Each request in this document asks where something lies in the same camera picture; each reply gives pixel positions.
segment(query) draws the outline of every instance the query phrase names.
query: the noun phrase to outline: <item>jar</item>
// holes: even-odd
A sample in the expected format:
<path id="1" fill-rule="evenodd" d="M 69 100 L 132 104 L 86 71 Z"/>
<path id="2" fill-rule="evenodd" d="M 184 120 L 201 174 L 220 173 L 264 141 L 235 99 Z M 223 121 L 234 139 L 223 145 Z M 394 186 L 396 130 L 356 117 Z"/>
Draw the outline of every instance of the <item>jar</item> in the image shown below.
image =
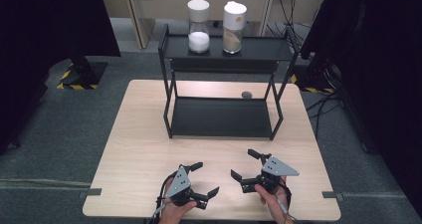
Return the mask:
<path id="1" fill-rule="evenodd" d="M 234 54 L 242 48 L 242 32 L 245 26 L 246 6 L 234 1 L 224 6 L 223 50 Z"/>
<path id="2" fill-rule="evenodd" d="M 189 11 L 189 49 L 194 53 L 204 53 L 210 47 L 207 21 L 210 5 L 205 0 L 191 0 L 187 4 Z"/>

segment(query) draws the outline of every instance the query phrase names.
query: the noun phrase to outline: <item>gray carpet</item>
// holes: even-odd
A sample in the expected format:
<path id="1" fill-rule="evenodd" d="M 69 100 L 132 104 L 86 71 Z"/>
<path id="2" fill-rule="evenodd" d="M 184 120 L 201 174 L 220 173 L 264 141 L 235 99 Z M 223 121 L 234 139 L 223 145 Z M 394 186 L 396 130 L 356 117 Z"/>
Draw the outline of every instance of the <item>gray carpet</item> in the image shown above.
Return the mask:
<path id="1" fill-rule="evenodd" d="M 88 59 L 108 62 L 99 87 L 91 91 L 59 90 L 56 86 L 70 61 L 55 65 L 46 82 L 48 90 L 20 134 L 22 146 L 0 156 L 1 224 L 142 223 L 140 219 L 86 217 L 80 194 L 85 193 L 94 178 L 128 83 L 161 79 L 158 55 L 122 53 L 121 58 Z M 267 81 L 240 75 L 179 78 Z M 309 107 L 323 95 L 302 93 L 302 97 Z M 319 118 L 317 136 L 333 189 L 342 198 L 338 202 L 342 216 L 335 223 L 422 223 L 382 158 L 362 150 L 339 102 L 327 103 L 324 110 L 330 108 L 334 109 Z M 317 108 L 311 109 L 309 115 L 316 112 Z M 316 130 L 317 119 L 311 117 L 311 122 Z"/>

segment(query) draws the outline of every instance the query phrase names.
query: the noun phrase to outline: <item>light wood table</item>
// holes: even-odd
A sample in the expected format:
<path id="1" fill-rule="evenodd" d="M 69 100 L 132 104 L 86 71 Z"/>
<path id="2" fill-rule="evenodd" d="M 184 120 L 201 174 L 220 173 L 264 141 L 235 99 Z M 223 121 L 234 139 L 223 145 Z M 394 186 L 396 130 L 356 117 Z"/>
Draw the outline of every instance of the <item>light wood table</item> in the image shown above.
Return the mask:
<path id="1" fill-rule="evenodd" d="M 254 98 L 263 95 L 264 83 L 222 83 L 178 81 L 181 96 L 236 97 L 243 91 Z M 340 211 L 332 191 L 299 89 L 287 85 L 282 96 L 284 121 L 275 139 L 236 137 L 168 138 L 162 118 L 165 106 L 163 81 L 131 81 L 109 135 L 92 188 L 101 195 L 88 196 L 84 213 L 88 216 L 149 218 L 163 180 L 179 164 L 202 161 L 204 166 L 189 173 L 192 189 L 206 194 L 220 186 L 206 210 L 194 208 L 186 219 L 271 220 L 257 193 L 242 193 L 230 176 L 233 169 L 244 178 L 260 174 L 261 162 L 247 154 L 248 148 L 271 153 L 296 169 L 300 175 L 288 177 L 291 214 L 300 220 L 335 221 Z M 270 116 L 277 116 L 269 99 Z"/>

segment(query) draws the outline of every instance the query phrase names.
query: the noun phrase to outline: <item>yellow and black hazard tape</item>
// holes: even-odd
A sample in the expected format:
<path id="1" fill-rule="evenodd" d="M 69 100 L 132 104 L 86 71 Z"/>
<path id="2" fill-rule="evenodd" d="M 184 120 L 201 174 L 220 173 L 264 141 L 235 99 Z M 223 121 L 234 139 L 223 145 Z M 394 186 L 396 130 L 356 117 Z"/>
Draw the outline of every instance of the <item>yellow and black hazard tape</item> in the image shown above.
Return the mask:
<path id="1" fill-rule="evenodd" d="M 60 83 L 57 85 L 57 89 L 68 89 L 68 90 L 95 90 L 98 84 L 94 85 L 86 85 L 86 84 L 79 84 L 78 79 L 76 81 L 68 82 L 69 77 L 71 75 L 71 71 L 74 72 L 74 64 L 71 64 L 60 80 Z"/>
<path id="2" fill-rule="evenodd" d="M 298 86 L 297 84 L 298 79 L 295 76 L 295 74 L 291 76 L 291 79 L 292 79 L 292 83 Z M 333 93 L 334 92 L 334 89 L 331 89 L 331 88 L 317 89 L 317 88 L 311 88 L 311 87 L 301 87 L 301 86 L 298 86 L 298 87 L 302 92 L 311 92 L 311 93 Z"/>

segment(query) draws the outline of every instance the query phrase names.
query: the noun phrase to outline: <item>shelf bottom tier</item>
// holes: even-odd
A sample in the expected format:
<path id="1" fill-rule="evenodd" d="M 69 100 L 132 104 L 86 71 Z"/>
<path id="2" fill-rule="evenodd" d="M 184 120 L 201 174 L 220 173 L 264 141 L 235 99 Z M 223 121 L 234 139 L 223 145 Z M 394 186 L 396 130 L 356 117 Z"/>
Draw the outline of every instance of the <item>shelf bottom tier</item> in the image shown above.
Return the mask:
<path id="1" fill-rule="evenodd" d="M 270 137 L 270 116 L 265 100 L 176 99 L 171 124 L 173 135 Z"/>

